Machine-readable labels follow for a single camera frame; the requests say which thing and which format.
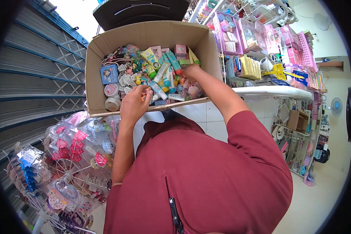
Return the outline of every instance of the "white tile floor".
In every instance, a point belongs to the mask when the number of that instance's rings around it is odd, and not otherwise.
[[[268,130],[270,130],[272,128],[273,122],[276,120],[275,116],[277,112],[278,101],[266,100],[247,102],[247,105],[260,120],[260,122]],[[226,131],[223,117],[220,111],[211,101],[208,103],[184,105],[173,108],[173,110],[186,116],[189,119],[194,120],[205,131],[205,133],[211,137],[224,142],[228,141],[228,133]],[[164,117],[159,111],[147,112],[136,123],[133,134],[135,152],[144,134],[143,125],[148,121],[164,122]]]

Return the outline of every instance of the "blue box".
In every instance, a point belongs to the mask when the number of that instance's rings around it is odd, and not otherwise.
[[[109,66],[102,67],[100,69],[101,81],[103,85],[117,83],[118,82],[118,71],[117,65],[112,64]]]

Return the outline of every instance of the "person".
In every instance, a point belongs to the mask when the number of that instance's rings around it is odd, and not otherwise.
[[[220,110],[228,142],[163,112],[147,122],[134,160],[133,128],[147,110],[140,85],[122,100],[104,234],[271,233],[290,206],[292,176],[271,134],[226,84],[184,69]]]

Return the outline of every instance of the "cardboard carton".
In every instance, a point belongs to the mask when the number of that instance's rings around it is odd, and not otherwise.
[[[290,110],[287,128],[305,133],[307,131],[309,116],[299,110]]]
[[[88,112],[93,118],[120,114],[119,111],[110,112],[104,106],[107,97],[104,95],[100,68],[104,56],[127,44],[136,45],[141,51],[150,46],[160,45],[161,48],[174,48],[176,44],[184,44],[197,55],[204,71],[222,80],[215,38],[206,26],[181,21],[149,21],[114,28],[94,37],[87,47],[86,99]],[[147,111],[161,111],[208,101],[209,98],[204,97],[150,106]]]

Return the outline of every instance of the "black bag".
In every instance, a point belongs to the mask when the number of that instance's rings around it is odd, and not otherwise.
[[[315,159],[316,162],[326,163],[330,157],[330,150],[323,150],[320,159]]]

